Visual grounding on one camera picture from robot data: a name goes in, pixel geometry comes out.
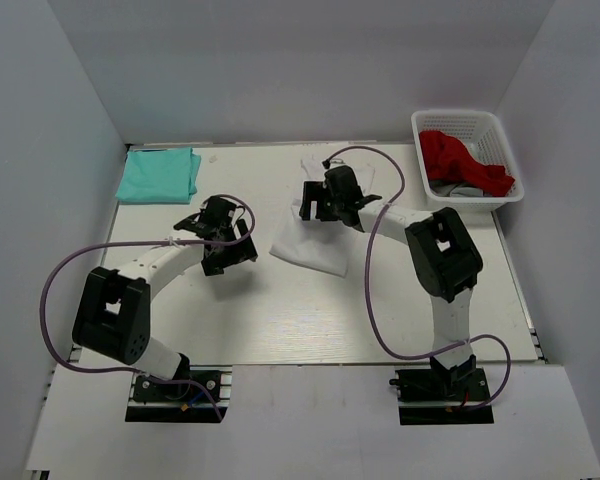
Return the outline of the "white t-shirt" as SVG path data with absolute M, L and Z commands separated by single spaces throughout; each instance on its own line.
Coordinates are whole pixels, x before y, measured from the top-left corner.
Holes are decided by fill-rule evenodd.
M 299 216 L 305 181 L 324 181 L 327 170 L 338 166 L 351 167 L 357 177 L 363 196 L 371 194 L 375 168 L 369 164 L 351 165 L 340 158 L 331 161 L 326 169 L 322 161 L 313 157 L 300 160 L 299 177 L 292 184 L 290 203 L 283 210 L 281 222 L 274 237 L 270 254 L 291 264 L 344 277 L 356 239 L 351 225 L 341 221 L 302 220 Z

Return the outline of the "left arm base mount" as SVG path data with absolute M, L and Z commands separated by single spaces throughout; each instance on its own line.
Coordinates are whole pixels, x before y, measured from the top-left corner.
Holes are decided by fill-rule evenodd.
M 131 384 L 127 423 L 218 424 L 231 396 L 231 367 L 191 367 L 189 377 L 201 384 L 216 403 L 221 417 L 203 391 L 190 384 L 163 385 L 146 375 L 135 375 Z

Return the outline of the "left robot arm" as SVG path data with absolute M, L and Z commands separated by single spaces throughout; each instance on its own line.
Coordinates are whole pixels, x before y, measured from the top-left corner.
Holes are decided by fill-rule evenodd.
M 177 222 L 149 249 L 118 268 L 97 267 L 87 276 L 72 330 L 75 344 L 157 379 L 168 398 L 191 387 L 188 358 L 151 334 L 155 297 L 177 277 L 201 266 L 207 277 L 258 258 L 251 238 L 253 211 L 231 195 L 214 195 Z

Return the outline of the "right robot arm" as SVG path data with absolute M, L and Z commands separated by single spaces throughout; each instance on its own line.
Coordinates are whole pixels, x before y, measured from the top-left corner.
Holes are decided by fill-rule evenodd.
M 433 390 L 452 399 L 468 385 L 476 357 L 469 342 L 469 305 L 483 260 L 459 213 L 444 207 L 417 211 L 365 195 L 346 165 L 303 185 L 303 221 L 340 222 L 371 239 L 380 235 L 406 245 L 417 280 L 429 294 L 434 341 L 430 357 Z

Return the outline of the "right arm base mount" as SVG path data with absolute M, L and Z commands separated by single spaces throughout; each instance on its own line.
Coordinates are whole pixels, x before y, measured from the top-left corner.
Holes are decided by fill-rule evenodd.
M 401 426 L 487 425 L 494 423 L 485 372 L 478 368 L 449 392 L 430 369 L 396 370 L 389 385 L 397 394 Z

